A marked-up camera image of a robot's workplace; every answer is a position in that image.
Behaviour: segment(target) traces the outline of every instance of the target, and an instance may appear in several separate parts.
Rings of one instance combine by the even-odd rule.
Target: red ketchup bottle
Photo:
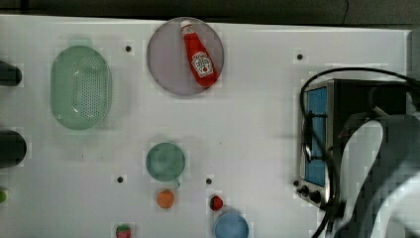
[[[182,21],[180,27],[192,74],[194,74],[198,84],[203,87],[210,87],[217,81],[218,77],[214,63],[191,26],[191,22],[188,20]]]

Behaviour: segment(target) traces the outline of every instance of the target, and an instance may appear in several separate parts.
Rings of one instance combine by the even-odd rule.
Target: green colander
[[[52,65],[51,107],[55,119],[73,130],[98,124],[111,105],[108,63],[89,47],[71,47]]]

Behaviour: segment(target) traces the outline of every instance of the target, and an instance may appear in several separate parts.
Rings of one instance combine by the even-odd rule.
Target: blue screen
[[[321,87],[307,92],[306,112],[312,111],[314,114],[327,113],[327,88]],[[315,134],[325,144],[325,120],[324,117],[315,117],[312,119]],[[321,157],[322,152],[315,139],[312,138],[312,157]],[[325,162],[314,160],[311,163],[305,161],[305,180],[320,186],[325,186]]]

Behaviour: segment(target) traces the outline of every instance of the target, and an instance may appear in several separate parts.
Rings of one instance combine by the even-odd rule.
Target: green bowl
[[[108,63],[89,47],[71,47],[52,65],[51,108],[64,127],[85,130],[98,124],[111,104]]]
[[[177,179],[185,169],[185,157],[176,145],[160,143],[149,151],[146,168],[154,179],[172,181]]]

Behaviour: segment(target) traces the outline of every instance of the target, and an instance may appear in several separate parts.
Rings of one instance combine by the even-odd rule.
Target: black knob
[[[321,202],[321,193],[319,191],[311,191],[309,192],[309,198],[315,202],[315,203],[319,203]]]
[[[0,131],[0,169],[19,165],[26,153],[27,144],[19,133]]]
[[[22,81],[22,72],[12,65],[0,60],[0,85],[16,86]]]
[[[307,197],[309,195],[309,188],[306,185],[304,185],[303,187],[298,189],[297,192],[302,194],[303,197]]]

